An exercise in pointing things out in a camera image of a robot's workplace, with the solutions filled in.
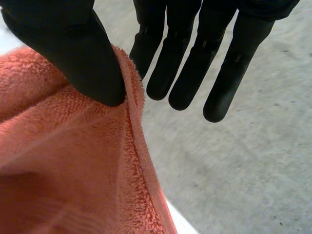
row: glove finger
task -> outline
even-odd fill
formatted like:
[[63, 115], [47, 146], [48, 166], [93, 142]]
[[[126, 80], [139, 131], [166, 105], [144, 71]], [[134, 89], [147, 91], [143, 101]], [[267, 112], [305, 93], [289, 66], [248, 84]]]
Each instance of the glove finger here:
[[168, 94], [190, 42], [200, 6], [201, 0], [168, 0], [168, 35], [147, 85], [146, 91], [150, 98], [161, 100]]
[[140, 76], [144, 78], [162, 40], [166, 2], [134, 0], [134, 5], [140, 30], [135, 36], [130, 58], [134, 61]]
[[5, 10], [2, 15], [13, 34], [62, 71], [79, 92], [118, 106], [125, 99], [121, 70], [103, 26], [90, 10], [88, 23], [65, 29], [58, 24], [37, 29], [16, 22]]
[[219, 122], [225, 117], [250, 61], [273, 25], [274, 21], [238, 14], [231, 45], [203, 109], [208, 121]]
[[225, 29], [236, 7], [204, 0], [199, 13], [197, 38], [170, 95], [169, 103], [176, 110], [185, 110], [198, 91], [222, 42]]

